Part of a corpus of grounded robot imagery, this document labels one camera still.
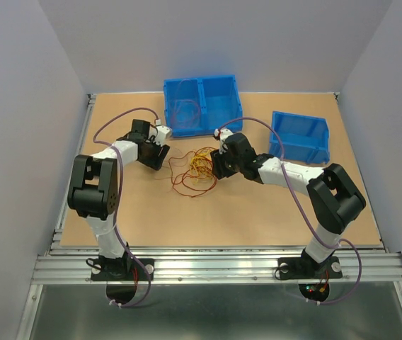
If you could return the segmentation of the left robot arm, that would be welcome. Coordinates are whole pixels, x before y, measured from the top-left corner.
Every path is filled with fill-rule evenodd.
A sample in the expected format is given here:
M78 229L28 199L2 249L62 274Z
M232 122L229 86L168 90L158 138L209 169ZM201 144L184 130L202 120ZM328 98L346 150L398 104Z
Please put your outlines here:
M105 142L103 151L74 158L67 205L87 221L98 242L98 257L87 260L93 281L122 281L137 272L126 252L128 244L117 235L123 171L134 162L160 170L171 133L159 120L152 125L134 119L131 130L111 144Z

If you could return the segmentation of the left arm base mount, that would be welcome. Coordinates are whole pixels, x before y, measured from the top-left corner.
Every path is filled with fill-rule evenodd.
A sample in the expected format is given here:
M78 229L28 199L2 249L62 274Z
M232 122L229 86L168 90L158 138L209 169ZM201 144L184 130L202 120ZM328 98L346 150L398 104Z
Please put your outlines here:
M87 266L91 269L91 280L108 281L147 281L147 273L134 260L125 258L109 259L104 256L87 258Z

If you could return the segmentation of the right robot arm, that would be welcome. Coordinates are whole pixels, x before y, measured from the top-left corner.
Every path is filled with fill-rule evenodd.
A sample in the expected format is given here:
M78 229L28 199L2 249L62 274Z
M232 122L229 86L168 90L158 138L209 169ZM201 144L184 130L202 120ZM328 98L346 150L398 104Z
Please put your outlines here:
M288 188L292 197L302 193L310 198L318 221L317 227L309 227L313 237L300 256L278 261L276 279L315 279L332 272L332 255L345 243L344 231L366 206L344 168L302 166L257 154L244 134L226 128L216 130L214 138L219 140L219 149L211 153L217 179L240 173L249 181Z

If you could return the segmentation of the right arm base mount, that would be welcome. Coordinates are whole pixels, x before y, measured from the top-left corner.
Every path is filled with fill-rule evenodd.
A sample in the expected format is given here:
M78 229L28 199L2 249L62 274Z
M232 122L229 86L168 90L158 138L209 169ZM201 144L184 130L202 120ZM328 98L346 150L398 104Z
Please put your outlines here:
M336 256L323 263L302 257L283 257L277 260L274 277L280 281L339 279L343 277L343 272Z

